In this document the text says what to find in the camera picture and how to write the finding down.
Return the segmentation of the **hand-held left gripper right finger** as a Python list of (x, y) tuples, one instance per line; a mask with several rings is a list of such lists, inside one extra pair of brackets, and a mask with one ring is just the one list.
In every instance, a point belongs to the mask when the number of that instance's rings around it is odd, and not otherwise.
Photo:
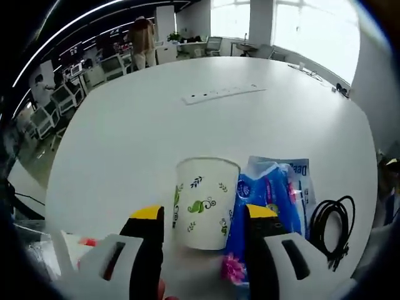
[(336, 276), (301, 235), (286, 232), (268, 207), (246, 205), (244, 240), (251, 299), (342, 299), (356, 285)]

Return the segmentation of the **person's left hand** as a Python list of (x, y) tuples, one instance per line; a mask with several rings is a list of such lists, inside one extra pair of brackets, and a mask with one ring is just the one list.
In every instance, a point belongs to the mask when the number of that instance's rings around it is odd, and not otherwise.
[(162, 279), (160, 279), (157, 289), (157, 300), (179, 300), (176, 296), (165, 296), (165, 292), (166, 284)]

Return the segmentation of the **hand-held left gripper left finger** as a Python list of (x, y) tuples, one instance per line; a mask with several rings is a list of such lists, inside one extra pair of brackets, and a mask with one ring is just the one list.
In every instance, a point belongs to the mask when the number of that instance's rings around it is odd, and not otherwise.
[(157, 299), (163, 263), (164, 207), (130, 215), (85, 253), (79, 267), (54, 285), (65, 299)]

